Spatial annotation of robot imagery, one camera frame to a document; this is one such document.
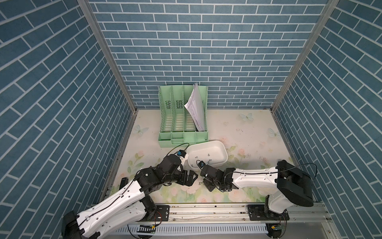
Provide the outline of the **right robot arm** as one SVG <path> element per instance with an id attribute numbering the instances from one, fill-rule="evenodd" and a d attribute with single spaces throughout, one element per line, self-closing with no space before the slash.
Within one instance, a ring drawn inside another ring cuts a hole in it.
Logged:
<path id="1" fill-rule="evenodd" d="M 272 188 L 273 194 L 267 195 L 264 205 L 249 206 L 251 221 L 287 221 L 287 208 L 297 205 L 312 207 L 313 180 L 308 173 L 285 160 L 277 166 L 260 169 L 245 170 L 227 168 L 224 171 L 197 160 L 197 165 L 204 178 L 203 184 L 211 192 L 215 188 L 221 192 L 231 192 L 246 187 Z"/>

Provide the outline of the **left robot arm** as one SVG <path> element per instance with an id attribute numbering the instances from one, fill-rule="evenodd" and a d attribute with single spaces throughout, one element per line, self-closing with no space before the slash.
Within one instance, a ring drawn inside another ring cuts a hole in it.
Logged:
<path id="1" fill-rule="evenodd" d="M 131 222 L 151 220 L 157 209 L 150 194 L 163 185 L 177 183 L 192 186 L 197 174 L 183 168 L 188 155 L 184 150 L 169 154 L 155 167 L 137 172 L 131 182 L 99 204 L 80 213 L 68 212 L 63 217 L 65 239 L 103 239 Z"/>

